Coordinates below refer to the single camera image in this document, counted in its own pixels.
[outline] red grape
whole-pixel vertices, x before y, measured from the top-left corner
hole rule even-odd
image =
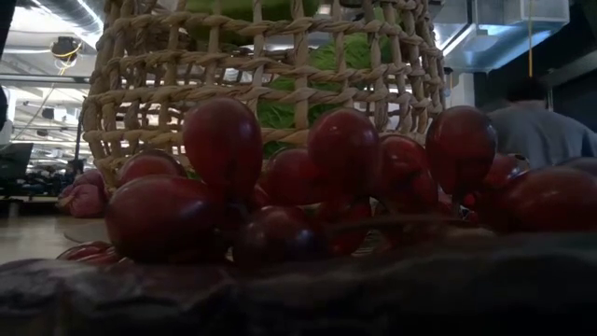
[[[437,208],[437,193],[436,181],[428,171],[423,171],[387,194],[383,200],[400,213],[422,213]]]
[[[226,253],[231,246],[231,237],[221,231],[212,231],[201,239],[200,244],[180,249],[168,255],[170,264],[223,264],[228,262]]]
[[[118,170],[117,186],[147,175],[187,176],[185,168],[170,154],[159,149],[149,149],[130,158]]]
[[[477,202],[477,197],[478,197],[477,192],[466,194],[466,196],[463,198],[463,202],[462,202],[461,206],[463,206],[467,209],[474,209],[475,203]]]
[[[578,169],[597,176],[597,158],[572,158],[558,163],[558,166]]]
[[[265,190],[257,183],[253,194],[248,200],[249,211],[256,211],[266,206],[271,205],[271,197]]]
[[[320,228],[296,207],[269,206],[254,213],[232,249],[234,262],[258,267],[283,261],[320,259],[325,239]]]
[[[225,219],[224,209],[222,195],[202,182],[151,175],[118,189],[107,207],[105,224],[123,257],[164,262],[205,245]]]
[[[497,140],[489,118],[475,107],[456,106],[439,114],[425,146],[431,175],[449,194],[476,190],[493,163]]]
[[[402,135],[382,138],[382,168],[376,181],[376,194],[386,195],[402,189],[418,173],[427,171],[425,149]]]
[[[348,222],[371,217],[369,197],[355,200],[354,197],[342,197],[334,201],[321,203],[316,218],[324,226],[340,226]],[[368,230],[355,230],[340,233],[328,242],[334,256],[350,256],[355,252],[367,236]]]
[[[122,260],[122,257],[116,253],[116,251],[105,251],[95,255],[90,255],[85,258],[81,258],[78,261],[85,262],[91,265],[114,265]]]
[[[315,166],[346,194],[366,192],[381,168],[378,133],[365,114],[353,108],[320,117],[309,131],[308,149]]]
[[[510,181],[479,204],[482,222],[501,232],[587,231],[597,227],[597,179],[549,167]]]
[[[483,179],[483,189],[500,189],[507,184],[509,180],[517,175],[528,171],[529,167],[520,155],[503,155],[496,153],[493,158],[492,168]]]
[[[261,130],[253,112],[230,98],[214,98],[187,112],[183,141],[190,163],[212,189],[245,200],[263,161]]]
[[[324,200],[327,187],[307,149],[286,149],[268,162],[263,188],[275,205],[307,205]]]
[[[110,244],[106,242],[87,242],[73,246],[62,252],[56,259],[59,260],[79,260],[88,256],[96,255],[104,252],[110,248]]]

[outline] pink object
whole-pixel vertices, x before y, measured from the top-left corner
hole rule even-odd
[[[90,184],[90,185],[93,185],[93,186],[103,190],[104,189],[104,177],[102,176],[102,173],[100,173],[99,170],[91,169],[91,170],[88,170],[87,172],[83,173],[82,175],[79,175],[75,179],[73,186],[77,187],[77,186],[85,185],[85,184]]]
[[[102,217],[105,209],[104,189],[92,184],[76,186],[71,192],[68,209],[73,217]]]
[[[74,188],[75,188],[75,186],[73,186],[73,185],[66,186],[66,188],[64,188],[64,190],[60,193],[60,195],[58,195],[58,199],[61,200],[65,197],[70,196],[71,193],[73,192]]]

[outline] metal duct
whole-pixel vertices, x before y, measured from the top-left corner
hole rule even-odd
[[[488,72],[528,51],[529,35],[535,47],[562,29],[569,6],[569,0],[451,0],[434,20],[437,45],[447,66]]]
[[[73,33],[95,49],[104,32],[104,0],[31,1],[49,15],[70,24]]]

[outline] wicker basket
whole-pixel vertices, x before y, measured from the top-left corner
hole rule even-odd
[[[435,46],[427,0],[364,0],[367,22],[342,21],[339,0],[331,6],[333,19],[304,17],[302,2],[288,0],[294,21],[263,21],[261,0],[253,0],[253,22],[218,15],[219,1],[210,15],[186,12],[186,0],[177,1],[175,12],[165,12],[157,0],[106,0],[105,31],[83,105],[83,125],[84,139],[109,188],[115,186],[116,170],[148,147],[163,148],[190,168],[180,133],[185,112],[214,96],[234,97],[253,111],[262,100],[294,105],[294,129],[263,128],[262,134],[264,143],[296,145],[305,143],[311,105],[364,106],[380,133],[400,132],[417,140],[428,120],[444,108],[443,58]],[[371,18],[374,6],[382,7],[386,21],[395,22],[398,15],[403,28]],[[209,42],[187,35],[185,28],[198,24],[211,27]],[[225,31],[253,36],[254,50],[220,44],[218,32]],[[307,64],[311,50],[306,36],[312,32],[333,36],[335,71]],[[357,33],[368,34],[369,69],[350,69],[344,60],[342,41]],[[294,48],[266,50],[264,36],[276,35],[294,36]],[[382,38],[390,41],[390,63],[382,63]],[[270,88],[278,76],[295,78],[295,90]],[[341,89],[320,91],[310,88],[310,82],[335,82]],[[356,82],[366,87],[359,90]],[[390,104],[399,108],[388,111]],[[400,121],[388,130],[391,116]]]

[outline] gray shirt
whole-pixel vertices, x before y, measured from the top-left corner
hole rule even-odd
[[[531,168],[573,157],[597,156],[597,134],[561,114],[536,106],[512,105],[488,117],[497,131],[498,152],[524,155]]]

